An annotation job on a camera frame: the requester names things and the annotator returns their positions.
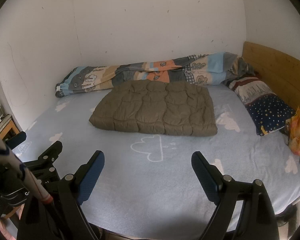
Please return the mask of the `white sleeve with red cuff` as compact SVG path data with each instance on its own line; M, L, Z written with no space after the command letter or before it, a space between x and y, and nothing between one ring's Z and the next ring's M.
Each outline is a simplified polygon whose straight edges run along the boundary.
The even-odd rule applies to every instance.
M51 204L53 197L35 178L33 173L20 161L12 150L0 139L0 165L10 168L12 174L26 189L29 190L43 204Z

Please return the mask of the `wooden bedside shelf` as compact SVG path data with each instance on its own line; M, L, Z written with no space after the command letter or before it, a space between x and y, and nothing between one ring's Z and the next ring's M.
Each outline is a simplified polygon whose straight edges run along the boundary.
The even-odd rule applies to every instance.
M4 114L0 104L0 139L12 139L19 133L20 130L14 123L12 116L10 114Z

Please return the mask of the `wooden headboard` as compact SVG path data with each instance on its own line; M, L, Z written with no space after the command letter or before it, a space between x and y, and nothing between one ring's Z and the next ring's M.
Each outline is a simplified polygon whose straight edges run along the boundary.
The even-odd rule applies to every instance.
M300 60L248 41L243 44L242 56L286 104L300 108Z

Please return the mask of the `olive green puffer jacket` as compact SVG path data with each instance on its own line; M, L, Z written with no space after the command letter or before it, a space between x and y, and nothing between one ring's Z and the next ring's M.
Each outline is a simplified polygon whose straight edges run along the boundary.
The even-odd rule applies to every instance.
M118 132L193 137L217 134L209 91L185 81L126 81L98 103L89 121L96 128Z

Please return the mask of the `light blue cloud bedsheet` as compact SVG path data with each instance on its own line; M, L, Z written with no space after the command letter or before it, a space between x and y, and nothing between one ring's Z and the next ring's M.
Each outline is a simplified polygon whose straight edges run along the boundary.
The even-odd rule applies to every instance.
M74 173L96 150L105 166L82 210L89 222L130 237L197 239L215 205L192 167L200 151L237 181L263 181L275 213L300 197L300 163L280 132L264 137L229 88L209 87L218 132L212 137L173 137L95 128L89 118L106 91L59 100L27 129L14 152L32 161L52 143L63 150L55 161L60 176Z

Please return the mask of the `patchwork cartoon rolled duvet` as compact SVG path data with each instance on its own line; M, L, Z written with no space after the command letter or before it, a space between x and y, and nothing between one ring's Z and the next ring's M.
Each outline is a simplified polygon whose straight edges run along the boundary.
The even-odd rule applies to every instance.
M138 80L218 85L246 74L254 74L253 66L242 57L228 52L119 66L76 67L55 86L55 96L63 98L76 93L111 89L123 82Z

